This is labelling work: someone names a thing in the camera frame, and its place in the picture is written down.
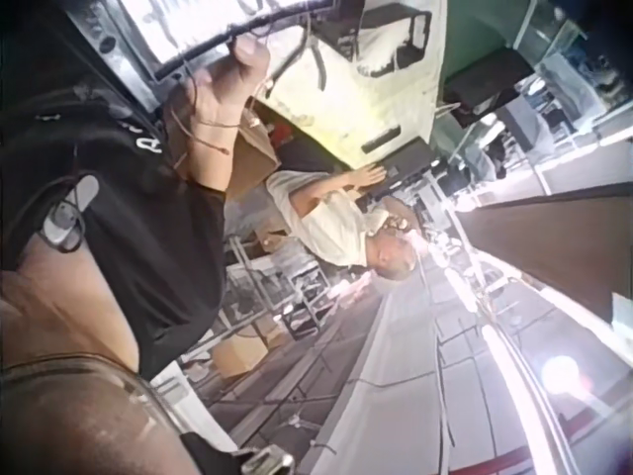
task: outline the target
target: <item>skin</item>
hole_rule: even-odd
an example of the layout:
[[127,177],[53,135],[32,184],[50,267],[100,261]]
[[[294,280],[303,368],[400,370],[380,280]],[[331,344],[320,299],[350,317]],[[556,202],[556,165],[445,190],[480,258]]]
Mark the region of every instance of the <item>skin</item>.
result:
[[[352,191],[357,191],[380,183],[386,177],[387,171],[384,167],[377,165],[365,166],[358,170],[332,175],[298,188],[290,194],[290,203],[299,217],[304,218],[318,206],[318,203],[328,193],[348,188],[351,188]],[[416,230],[421,233],[415,213],[402,201],[393,197],[386,197],[382,203],[389,211],[391,216],[388,221],[393,223],[394,227],[401,228],[400,224],[406,223],[407,227],[403,231]],[[367,264],[371,268],[388,266],[394,259],[404,259],[407,262],[414,260],[410,245],[403,242],[401,238],[387,233],[366,237],[365,244]]]
[[[238,124],[246,101],[266,75],[269,60],[265,46],[253,38],[240,38],[232,47],[231,63],[213,80],[207,71],[194,75],[197,109],[192,132],[225,148],[228,154],[192,142],[188,167],[192,180],[226,191],[238,130],[205,126],[199,120]],[[20,284],[11,285],[11,281]],[[14,306],[18,301],[24,303],[18,312],[12,311],[18,316],[14,324],[2,329],[4,339],[15,342],[3,347],[6,366],[51,354],[88,352],[137,372],[136,340],[85,242],[77,251],[61,254],[33,236],[17,275],[3,273],[2,290],[3,297]],[[47,311],[30,307],[29,302],[39,300],[46,301]]]

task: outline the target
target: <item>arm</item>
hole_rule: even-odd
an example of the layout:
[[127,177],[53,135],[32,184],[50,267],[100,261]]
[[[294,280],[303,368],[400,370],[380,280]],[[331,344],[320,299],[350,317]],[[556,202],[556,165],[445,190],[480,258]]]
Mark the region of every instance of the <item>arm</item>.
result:
[[369,165],[358,170],[348,171],[333,175],[322,180],[308,183],[290,194],[290,204],[300,218],[307,216],[318,203],[335,190],[346,187],[353,189],[371,186],[380,183],[387,176],[387,171],[382,166]]
[[349,173],[342,173],[309,183],[290,194],[290,204],[303,218],[318,206],[327,193],[350,186],[349,180]]
[[[239,124],[242,108],[228,108],[218,111],[215,122]],[[207,188],[226,191],[233,171],[233,147],[239,128],[218,128],[192,120],[191,132],[200,140],[189,141],[189,174],[191,178]],[[211,148],[223,148],[224,153]]]
[[266,76],[270,53],[249,36],[239,37],[227,64],[214,74],[201,69],[187,85],[195,107],[191,118],[189,174],[201,185],[226,191],[233,169],[233,147],[248,98]]

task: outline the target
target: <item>hand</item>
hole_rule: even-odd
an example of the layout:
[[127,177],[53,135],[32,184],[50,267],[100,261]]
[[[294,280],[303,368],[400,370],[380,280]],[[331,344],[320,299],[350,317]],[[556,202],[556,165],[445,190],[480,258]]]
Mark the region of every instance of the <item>hand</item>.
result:
[[270,52],[255,37],[237,38],[231,53],[213,78],[207,68],[202,68],[194,74],[195,85],[191,79],[187,84],[187,96],[201,120],[221,122],[229,116],[239,122],[246,101],[266,77]]
[[375,185],[387,178],[387,170],[379,165],[367,165],[348,172],[349,184],[354,188]]

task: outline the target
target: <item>box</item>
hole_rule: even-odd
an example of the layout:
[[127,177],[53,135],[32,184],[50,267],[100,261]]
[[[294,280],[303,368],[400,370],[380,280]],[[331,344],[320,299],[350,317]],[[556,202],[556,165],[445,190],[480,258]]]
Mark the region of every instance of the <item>box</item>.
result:
[[[172,106],[180,121],[185,127],[189,127],[188,115],[190,114],[191,106],[185,101],[182,94],[175,96],[170,104],[165,106],[165,111],[169,111]],[[244,116],[242,116],[239,134],[235,141],[233,174],[226,190],[226,198],[232,201],[238,201],[268,178],[279,166],[279,160],[270,144],[266,128],[261,124],[256,127],[250,127]],[[176,161],[176,169],[182,176],[186,176],[186,155],[189,139],[176,124],[176,121],[173,120],[170,112],[165,113],[164,120],[169,136],[169,149]]]
[[244,329],[212,349],[212,359],[223,378],[247,373],[268,354],[268,348],[261,338],[250,336],[252,333]]

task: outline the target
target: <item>wire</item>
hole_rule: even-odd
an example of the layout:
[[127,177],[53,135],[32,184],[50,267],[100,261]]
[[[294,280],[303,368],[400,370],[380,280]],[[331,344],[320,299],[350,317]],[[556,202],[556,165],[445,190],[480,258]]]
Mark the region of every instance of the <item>wire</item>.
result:
[[187,129],[187,127],[185,127],[185,125],[180,121],[180,119],[176,115],[176,112],[173,110],[173,108],[171,108],[171,117],[173,118],[174,122],[178,125],[180,130],[183,132],[183,134],[185,134],[192,141],[195,141],[197,143],[201,143],[202,145],[206,145],[208,148],[212,148],[213,150],[217,150],[217,151],[219,151],[220,153],[222,153],[224,155],[230,155],[230,151],[228,151],[228,149],[226,149],[226,148],[224,148],[222,146],[213,145],[212,143],[209,143],[207,141],[203,141],[202,139],[196,137],[196,135],[193,132],[191,132],[189,129]]

